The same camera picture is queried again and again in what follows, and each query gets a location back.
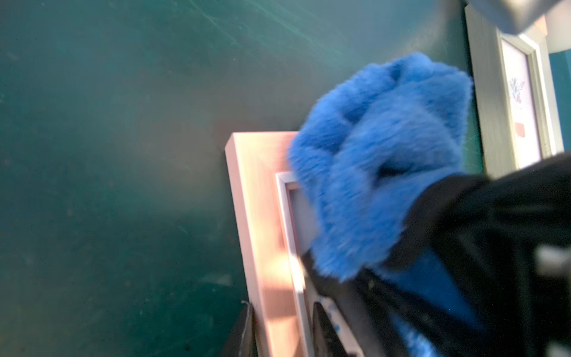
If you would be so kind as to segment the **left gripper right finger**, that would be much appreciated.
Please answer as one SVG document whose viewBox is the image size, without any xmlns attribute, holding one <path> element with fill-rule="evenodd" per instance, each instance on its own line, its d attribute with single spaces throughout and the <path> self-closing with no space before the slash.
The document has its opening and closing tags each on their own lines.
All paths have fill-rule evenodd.
<svg viewBox="0 0 571 357">
<path fill-rule="evenodd" d="M 348 357 L 323 305 L 313 304 L 312 339 L 315 357 Z"/>
</svg>

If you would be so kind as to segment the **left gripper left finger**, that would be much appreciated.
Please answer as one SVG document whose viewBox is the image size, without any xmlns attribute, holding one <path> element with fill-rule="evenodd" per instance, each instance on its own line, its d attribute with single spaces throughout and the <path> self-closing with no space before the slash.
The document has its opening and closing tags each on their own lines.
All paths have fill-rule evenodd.
<svg viewBox="0 0 571 357">
<path fill-rule="evenodd" d="M 243 308 L 218 357 L 253 357 L 255 350 L 254 309 L 244 302 Z"/>
</svg>

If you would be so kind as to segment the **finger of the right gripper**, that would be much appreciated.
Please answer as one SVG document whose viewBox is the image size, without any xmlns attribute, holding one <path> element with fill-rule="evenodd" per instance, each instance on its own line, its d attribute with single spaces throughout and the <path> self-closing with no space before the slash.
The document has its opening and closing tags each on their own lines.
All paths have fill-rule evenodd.
<svg viewBox="0 0 571 357">
<path fill-rule="evenodd" d="M 330 298 L 365 356 L 443 356 L 440 311 L 364 270 L 341 282 L 321 275 L 312 252 L 301 257 L 317 293 Z"/>
</svg>

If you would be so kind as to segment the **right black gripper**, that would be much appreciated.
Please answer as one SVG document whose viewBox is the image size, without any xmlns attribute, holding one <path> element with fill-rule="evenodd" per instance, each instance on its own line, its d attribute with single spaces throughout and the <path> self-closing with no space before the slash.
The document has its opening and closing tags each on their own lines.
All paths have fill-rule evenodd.
<svg viewBox="0 0 571 357">
<path fill-rule="evenodd" d="M 383 305 L 446 356 L 570 354 L 570 155 L 498 179 L 449 176 L 414 202 L 385 266 L 433 251 L 476 327 L 418 294 L 383 286 Z"/>
</svg>

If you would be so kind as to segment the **pink picture frame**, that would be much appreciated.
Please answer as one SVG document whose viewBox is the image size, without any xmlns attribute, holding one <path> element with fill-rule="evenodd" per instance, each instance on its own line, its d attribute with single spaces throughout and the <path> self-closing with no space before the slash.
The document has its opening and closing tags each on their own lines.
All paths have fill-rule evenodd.
<svg viewBox="0 0 571 357">
<path fill-rule="evenodd" d="M 301 257 L 318 229 L 288 166 L 296 132 L 235 132 L 225 155 L 259 356 L 316 356 L 313 306 L 321 303 L 348 356 L 363 351 Z"/>
</svg>

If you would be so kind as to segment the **blue and grey cloth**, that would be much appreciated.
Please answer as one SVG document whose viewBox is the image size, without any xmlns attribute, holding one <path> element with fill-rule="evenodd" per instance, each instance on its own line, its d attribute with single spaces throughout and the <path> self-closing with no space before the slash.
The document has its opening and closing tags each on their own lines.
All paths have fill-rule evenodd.
<svg viewBox="0 0 571 357">
<path fill-rule="evenodd" d="M 414 53 L 370 64 L 324 95 L 288 152 L 314 209 L 310 249 L 318 272 L 339 281 L 369 270 L 472 327 L 478 317 L 431 250 L 388 269 L 412 205 L 432 184 L 464 171 L 473 82 L 464 71 Z"/>
</svg>

